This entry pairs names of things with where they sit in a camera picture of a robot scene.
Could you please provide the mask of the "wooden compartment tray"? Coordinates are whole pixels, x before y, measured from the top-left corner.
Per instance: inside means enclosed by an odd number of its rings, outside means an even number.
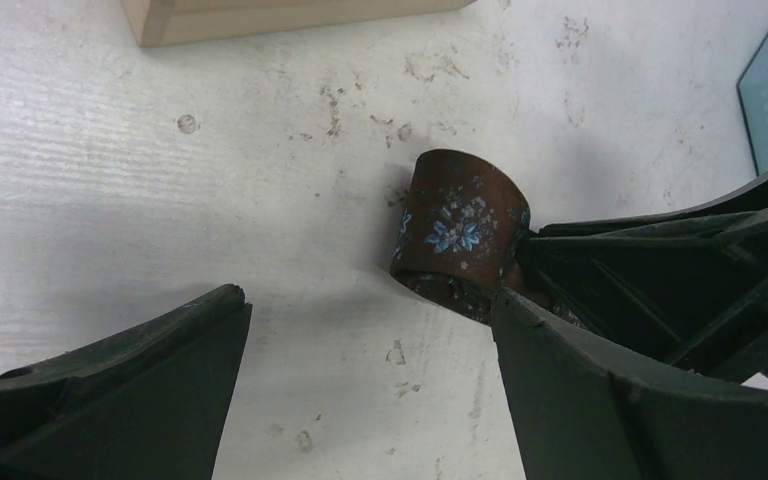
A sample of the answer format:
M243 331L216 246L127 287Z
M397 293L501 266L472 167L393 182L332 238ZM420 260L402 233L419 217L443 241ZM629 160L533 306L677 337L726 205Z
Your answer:
M138 46L187 44L252 34L291 31L443 13L468 0L123 0Z

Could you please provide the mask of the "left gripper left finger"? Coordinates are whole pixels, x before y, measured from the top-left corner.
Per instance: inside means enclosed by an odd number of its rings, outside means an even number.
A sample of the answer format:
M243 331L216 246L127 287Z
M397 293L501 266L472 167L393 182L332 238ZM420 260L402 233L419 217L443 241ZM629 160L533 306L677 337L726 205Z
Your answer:
M232 284L0 375L0 479L209 479L250 328Z

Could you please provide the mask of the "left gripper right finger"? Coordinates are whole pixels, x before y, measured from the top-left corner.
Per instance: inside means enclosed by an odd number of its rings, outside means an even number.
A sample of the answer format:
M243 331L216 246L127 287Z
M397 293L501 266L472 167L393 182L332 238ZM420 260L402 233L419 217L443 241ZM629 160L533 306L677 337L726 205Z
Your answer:
M500 291L492 333L530 479L768 479L768 390L690 373Z

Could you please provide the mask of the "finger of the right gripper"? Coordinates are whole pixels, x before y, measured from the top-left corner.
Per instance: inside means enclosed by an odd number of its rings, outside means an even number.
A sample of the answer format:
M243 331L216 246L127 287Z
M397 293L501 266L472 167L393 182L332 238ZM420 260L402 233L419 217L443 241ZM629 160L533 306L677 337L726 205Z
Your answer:
M768 376L768 207L525 240L524 271L589 332L670 366Z
M768 171L745 186L727 195L692 208L644 216L550 224L543 227L536 236L540 238L549 238L598 235L668 221L758 211L767 207Z

